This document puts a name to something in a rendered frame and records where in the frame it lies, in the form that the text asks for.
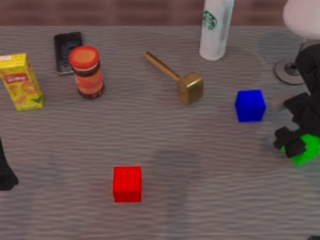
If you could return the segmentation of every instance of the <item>black phone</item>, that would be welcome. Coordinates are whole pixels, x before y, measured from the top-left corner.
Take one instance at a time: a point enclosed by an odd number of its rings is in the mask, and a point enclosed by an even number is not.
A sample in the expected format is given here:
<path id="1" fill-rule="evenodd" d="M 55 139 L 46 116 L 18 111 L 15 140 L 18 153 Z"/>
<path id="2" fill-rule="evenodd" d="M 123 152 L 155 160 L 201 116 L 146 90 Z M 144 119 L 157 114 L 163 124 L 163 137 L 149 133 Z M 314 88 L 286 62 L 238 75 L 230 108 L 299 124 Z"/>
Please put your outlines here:
<path id="1" fill-rule="evenodd" d="M 69 75 L 73 70 L 69 64 L 69 53 L 78 46 L 82 46 L 81 32 L 63 33 L 54 36 L 56 72 L 59 75 Z"/>

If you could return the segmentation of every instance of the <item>table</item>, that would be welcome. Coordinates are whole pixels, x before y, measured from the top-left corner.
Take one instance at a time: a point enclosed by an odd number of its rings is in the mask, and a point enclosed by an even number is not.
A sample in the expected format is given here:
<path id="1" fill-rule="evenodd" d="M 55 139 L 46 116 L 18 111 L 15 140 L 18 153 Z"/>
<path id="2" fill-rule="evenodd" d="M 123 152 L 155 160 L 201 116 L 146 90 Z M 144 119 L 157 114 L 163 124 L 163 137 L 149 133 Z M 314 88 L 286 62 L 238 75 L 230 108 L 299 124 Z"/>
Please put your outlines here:
<path id="1" fill-rule="evenodd" d="M 82 99 L 55 73 L 53 35 L 81 31 L 98 48 L 104 95 Z M 287 91 L 272 72 L 300 41 L 283 27 L 232 27 L 224 59 L 198 54 L 199 27 L 0 27 L 0 54 L 27 52 L 45 105 L 15 111 L 0 88 L 0 133 L 20 184 L 0 192 L 1 240 L 305 240 L 320 234 L 320 161 L 295 167 L 272 147 L 287 111 L 239 124 L 240 89 Z M 185 107 L 144 60 L 202 74 Z M 143 202 L 115 204 L 113 166 L 139 165 Z"/>

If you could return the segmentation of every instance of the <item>yellow juice carton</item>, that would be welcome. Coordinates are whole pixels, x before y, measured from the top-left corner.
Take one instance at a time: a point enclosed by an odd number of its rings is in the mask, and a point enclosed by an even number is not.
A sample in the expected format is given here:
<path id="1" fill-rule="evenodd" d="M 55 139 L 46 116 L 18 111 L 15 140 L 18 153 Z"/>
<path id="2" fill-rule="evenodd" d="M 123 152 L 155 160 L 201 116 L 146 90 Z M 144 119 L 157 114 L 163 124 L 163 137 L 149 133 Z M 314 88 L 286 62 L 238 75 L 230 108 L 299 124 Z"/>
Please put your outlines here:
<path id="1" fill-rule="evenodd" d="M 43 107 L 43 94 L 26 53 L 0 56 L 0 77 L 18 111 Z"/>

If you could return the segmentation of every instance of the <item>metal base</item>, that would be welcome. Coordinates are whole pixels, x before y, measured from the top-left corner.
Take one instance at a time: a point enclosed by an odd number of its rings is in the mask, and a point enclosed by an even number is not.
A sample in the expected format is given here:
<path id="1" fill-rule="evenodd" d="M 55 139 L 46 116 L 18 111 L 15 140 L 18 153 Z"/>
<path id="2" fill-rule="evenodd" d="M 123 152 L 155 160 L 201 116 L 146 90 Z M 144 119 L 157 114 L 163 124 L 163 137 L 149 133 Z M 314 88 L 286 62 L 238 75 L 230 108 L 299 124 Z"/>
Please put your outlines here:
<path id="1" fill-rule="evenodd" d="M 285 84 L 297 86 L 305 83 L 292 60 L 279 61 L 273 71 L 275 76 Z"/>

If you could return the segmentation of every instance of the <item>red jar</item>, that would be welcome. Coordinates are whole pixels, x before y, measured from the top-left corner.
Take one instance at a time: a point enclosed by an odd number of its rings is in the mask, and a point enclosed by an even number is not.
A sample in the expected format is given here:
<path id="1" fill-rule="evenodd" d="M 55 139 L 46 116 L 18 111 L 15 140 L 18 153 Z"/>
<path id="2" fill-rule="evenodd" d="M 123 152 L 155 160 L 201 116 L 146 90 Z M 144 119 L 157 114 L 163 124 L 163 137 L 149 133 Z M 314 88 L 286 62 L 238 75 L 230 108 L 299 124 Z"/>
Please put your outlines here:
<path id="1" fill-rule="evenodd" d="M 85 99 L 100 97 L 105 89 L 98 51 L 92 46 L 78 46 L 69 54 L 77 89 Z"/>

